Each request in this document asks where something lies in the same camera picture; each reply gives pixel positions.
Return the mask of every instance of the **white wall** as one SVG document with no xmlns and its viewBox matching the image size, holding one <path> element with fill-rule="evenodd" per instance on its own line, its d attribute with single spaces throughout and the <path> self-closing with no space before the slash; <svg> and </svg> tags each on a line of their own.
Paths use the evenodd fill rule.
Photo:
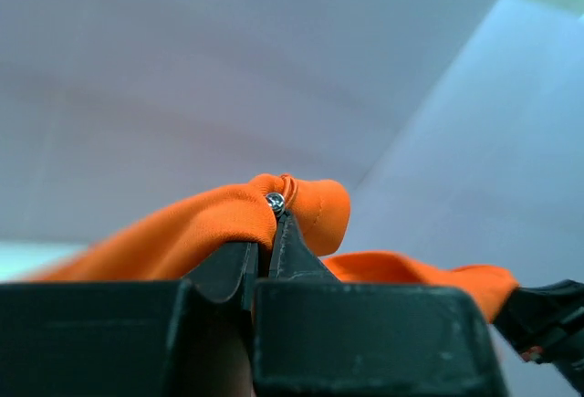
<svg viewBox="0 0 584 397">
<path fill-rule="evenodd" d="M 261 172 L 352 190 L 494 2 L 0 0 L 0 237 L 92 242 Z"/>
<path fill-rule="evenodd" d="M 584 25 L 500 0 L 356 192 L 343 250 L 584 281 L 583 100 Z M 513 395 L 576 395 L 552 368 L 505 357 Z"/>
</svg>

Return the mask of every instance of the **light blue wall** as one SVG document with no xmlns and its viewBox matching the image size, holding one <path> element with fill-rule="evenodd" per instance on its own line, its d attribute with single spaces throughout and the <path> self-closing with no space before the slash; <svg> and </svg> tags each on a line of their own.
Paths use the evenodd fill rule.
<svg viewBox="0 0 584 397">
<path fill-rule="evenodd" d="M 353 206 L 344 250 L 584 281 L 584 25 L 500 0 Z M 504 367 L 516 397 L 576 395 L 510 350 Z"/>
<path fill-rule="evenodd" d="M 0 279 L 23 276 L 33 269 L 71 256 L 83 245 L 0 242 Z"/>
</svg>

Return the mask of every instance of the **orange cloth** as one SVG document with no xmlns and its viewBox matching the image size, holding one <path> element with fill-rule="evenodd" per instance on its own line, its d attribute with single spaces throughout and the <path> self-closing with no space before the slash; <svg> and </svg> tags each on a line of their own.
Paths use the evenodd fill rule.
<svg viewBox="0 0 584 397">
<path fill-rule="evenodd" d="M 339 183 L 263 174 L 247 184 L 226 185 L 170 205 L 29 280 L 177 278 L 225 242 L 257 242 L 271 249 L 276 218 L 265 199 L 271 192 L 283 194 L 317 256 L 339 248 L 350 211 L 349 195 Z M 342 281 L 459 287 L 474 298 L 489 321 L 518 286 L 513 275 L 501 267 L 442 270 L 388 251 L 341 254 L 324 263 Z"/>
</svg>

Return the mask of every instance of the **black plastic part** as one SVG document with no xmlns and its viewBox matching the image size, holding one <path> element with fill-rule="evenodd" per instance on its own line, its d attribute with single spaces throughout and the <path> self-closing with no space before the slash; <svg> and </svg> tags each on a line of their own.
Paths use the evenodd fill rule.
<svg viewBox="0 0 584 397">
<path fill-rule="evenodd" d="M 191 292 L 186 281 L 3 285 L 3 397 L 170 395 Z"/>
<path fill-rule="evenodd" d="M 258 397 L 504 397 L 487 325 L 462 291 L 262 281 Z"/>
<path fill-rule="evenodd" d="M 338 281 L 308 249 L 296 218 L 289 212 L 278 219 L 268 277 L 289 281 Z"/>
<path fill-rule="evenodd" d="M 584 285 L 518 288 L 494 324 L 525 361 L 553 363 L 584 393 Z"/>
<path fill-rule="evenodd" d="M 218 307 L 251 311 L 258 264 L 257 244 L 229 242 L 183 278 Z"/>
</svg>

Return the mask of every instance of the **white ceiling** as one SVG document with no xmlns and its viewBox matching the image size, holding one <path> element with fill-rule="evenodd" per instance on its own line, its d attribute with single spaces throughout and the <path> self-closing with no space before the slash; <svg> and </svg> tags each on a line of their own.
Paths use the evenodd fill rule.
<svg viewBox="0 0 584 397">
<path fill-rule="evenodd" d="M 494 1 L 0 0 L 0 237 L 261 172 L 352 191 Z"/>
</svg>

